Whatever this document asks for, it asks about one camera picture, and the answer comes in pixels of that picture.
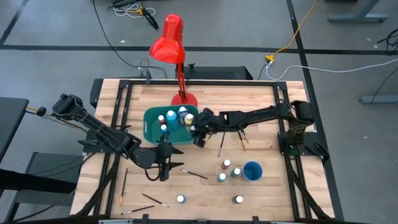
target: white bottle cap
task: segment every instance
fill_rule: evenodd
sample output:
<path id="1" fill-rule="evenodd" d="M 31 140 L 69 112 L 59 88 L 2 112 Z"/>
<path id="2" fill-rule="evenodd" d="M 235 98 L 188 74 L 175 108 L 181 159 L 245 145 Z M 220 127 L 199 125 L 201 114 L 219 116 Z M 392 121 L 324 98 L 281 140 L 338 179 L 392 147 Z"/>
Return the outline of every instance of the white bottle cap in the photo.
<path id="1" fill-rule="evenodd" d="M 184 202 L 184 196 L 183 195 L 179 195 L 177 197 L 177 201 L 180 202 L 180 203 Z"/>
<path id="2" fill-rule="evenodd" d="M 182 106 L 182 107 L 180 107 L 180 109 L 178 109 L 178 112 L 184 112 L 184 111 L 187 111 L 187 109 L 184 106 Z"/>
<path id="3" fill-rule="evenodd" d="M 187 114 L 186 116 L 185 116 L 185 119 L 187 119 L 187 120 L 192 120 L 193 119 L 193 115 L 192 114 Z"/>
<path id="4" fill-rule="evenodd" d="M 229 166 L 231 165 L 231 161 L 229 159 L 224 160 L 224 166 Z"/>
<path id="5" fill-rule="evenodd" d="M 242 203 L 243 202 L 243 197 L 242 196 L 236 196 L 235 197 L 236 203 Z"/>
<path id="6" fill-rule="evenodd" d="M 220 178 L 220 180 L 225 180 L 226 175 L 224 173 L 220 173 L 218 178 Z"/>
<path id="7" fill-rule="evenodd" d="M 234 169 L 234 174 L 239 175 L 241 173 L 241 169 L 235 168 Z"/>
<path id="8" fill-rule="evenodd" d="M 173 115 L 174 115 L 174 111 L 169 111 L 169 112 L 167 112 L 167 115 L 173 116 Z"/>

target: lamp base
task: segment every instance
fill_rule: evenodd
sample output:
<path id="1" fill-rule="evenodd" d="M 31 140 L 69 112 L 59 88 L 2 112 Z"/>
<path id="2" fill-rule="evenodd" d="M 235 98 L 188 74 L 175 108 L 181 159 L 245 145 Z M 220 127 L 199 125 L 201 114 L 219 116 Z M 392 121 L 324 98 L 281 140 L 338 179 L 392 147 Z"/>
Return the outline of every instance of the lamp base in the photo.
<path id="1" fill-rule="evenodd" d="M 187 96 L 187 99 L 185 99 L 185 102 L 182 102 L 181 96 L 179 94 L 175 95 L 172 99 L 172 105 L 193 105 L 193 106 L 198 106 L 198 100 L 197 98 L 191 94 L 191 93 L 185 93 Z"/>

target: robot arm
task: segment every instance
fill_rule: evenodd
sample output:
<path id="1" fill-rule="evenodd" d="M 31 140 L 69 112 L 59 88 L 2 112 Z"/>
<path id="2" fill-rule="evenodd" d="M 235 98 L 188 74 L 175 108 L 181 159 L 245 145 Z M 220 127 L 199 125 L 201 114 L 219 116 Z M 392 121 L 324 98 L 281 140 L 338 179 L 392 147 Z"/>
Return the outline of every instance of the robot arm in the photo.
<path id="1" fill-rule="evenodd" d="M 142 169 L 150 169 L 153 163 L 159 165 L 159 175 L 155 179 L 165 181 L 169 178 L 169 170 L 181 163 L 174 164 L 166 162 L 172 154 L 183 154 L 183 152 L 174 148 L 171 143 L 163 138 L 158 141 L 156 147 L 140 147 L 141 140 L 126 130 L 114 130 L 94 116 L 87 113 L 83 107 L 81 99 L 74 95 L 62 94 L 61 98 L 53 105 L 52 116 L 57 119 L 75 120 L 94 131 L 97 138 L 104 142 L 105 145 L 114 149 L 119 155 L 125 159 L 130 159 Z"/>
<path id="2" fill-rule="evenodd" d="M 289 109 L 295 110 L 294 116 Z M 195 132 L 193 133 L 194 144 L 198 147 L 205 145 L 207 134 L 219 132 L 235 132 L 246 128 L 250 124 L 270 121 L 282 118 L 289 122 L 291 129 L 289 141 L 302 141 L 302 134 L 305 128 L 313 124 L 310 104 L 305 101 L 293 101 L 291 104 L 278 103 L 275 106 L 263 108 L 255 111 L 222 111 L 218 116 L 212 110 L 205 108 L 194 121 Z"/>

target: wooden table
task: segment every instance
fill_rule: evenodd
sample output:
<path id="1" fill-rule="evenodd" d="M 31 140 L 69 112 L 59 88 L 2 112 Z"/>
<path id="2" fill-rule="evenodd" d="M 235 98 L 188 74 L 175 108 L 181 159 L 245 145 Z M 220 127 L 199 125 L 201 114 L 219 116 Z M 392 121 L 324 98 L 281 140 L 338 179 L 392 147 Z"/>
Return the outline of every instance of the wooden table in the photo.
<path id="1" fill-rule="evenodd" d="M 302 82 L 286 83 L 290 101 L 307 100 Z M 111 124 L 118 84 L 118 79 L 105 79 L 99 96 L 95 116 L 107 125 Z M 131 125 L 128 128 L 131 134 L 142 139 L 141 146 L 154 146 L 143 137 L 142 119 L 145 111 L 151 107 L 169 105 L 177 89 L 177 85 L 133 86 L 127 125 Z M 197 97 L 200 111 L 209 107 L 216 114 L 219 111 L 251 111 L 275 105 L 274 92 L 268 86 L 190 85 L 188 91 Z M 121 115 L 122 111 L 119 112 L 118 124 L 120 124 Z M 184 162 L 185 165 L 172 169 L 170 179 L 165 182 L 147 180 L 142 169 L 122 158 L 111 217 L 142 218 L 144 213 L 148 213 L 150 219 L 252 220 L 253 216 L 258 216 L 260 220 L 293 220 L 285 162 L 279 152 L 278 131 L 277 120 L 248 126 L 245 129 L 250 142 L 246 144 L 247 151 L 243 151 L 237 133 L 226 133 L 220 157 L 217 157 L 217 154 L 222 138 L 221 133 L 213 135 L 203 149 L 193 144 L 176 145 L 185 154 L 173 155 L 172 161 Z M 96 154 L 81 168 L 71 214 L 79 211 L 97 188 L 103 157 L 103 154 Z M 220 165 L 224 159 L 231 160 L 231 166 L 226 171 L 226 181 L 219 183 L 217 175 L 221 172 Z M 263 169 L 261 180 L 248 182 L 241 177 L 229 176 L 232 168 L 242 168 L 247 161 L 260 163 Z M 308 191 L 325 213 L 333 217 L 321 160 L 316 156 L 302 156 L 302 165 Z M 119 199 L 126 168 L 128 168 L 128 174 L 124 202 L 120 206 Z M 186 174 L 180 168 L 204 175 L 209 179 Z M 149 171 L 153 177 L 156 172 L 156 169 Z M 107 191 L 104 192 L 100 213 L 104 212 Z M 297 188 L 296 192 L 300 214 L 304 217 L 302 198 Z M 170 208 L 157 205 L 142 194 L 150 195 Z M 186 196 L 187 201 L 184 204 L 177 202 L 177 196 L 180 194 Z M 232 203 L 235 195 L 243 196 L 242 204 Z M 155 207 L 121 215 L 121 212 L 148 205 L 155 205 Z"/>

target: green tray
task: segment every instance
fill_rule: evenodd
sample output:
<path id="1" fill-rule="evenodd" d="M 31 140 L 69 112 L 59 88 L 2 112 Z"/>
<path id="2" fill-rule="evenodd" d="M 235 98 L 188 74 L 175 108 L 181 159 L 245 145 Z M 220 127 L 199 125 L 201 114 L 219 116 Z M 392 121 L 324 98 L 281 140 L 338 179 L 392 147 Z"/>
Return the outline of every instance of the green tray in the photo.
<path id="1" fill-rule="evenodd" d="M 193 105 L 175 105 L 175 106 L 160 106 L 149 108 L 144 114 L 144 138 L 145 140 L 157 144 L 156 141 L 163 135 L 160 130 L 160 123 L 157 119 L 159 115 L 163 115 L 166 118 L 166 114 L 169 110 L 172 110 L 178 114 L 178 109 L 184 106 L 189 113 L 194 116 L 198 115 L 198 108 Z M 192 142 L 193 136 L 188 132 L 187 127 L 179 125 L 176 130 L 171 130 L 169 125 L 169 142 L 174 144 L 189 144 Z"/>

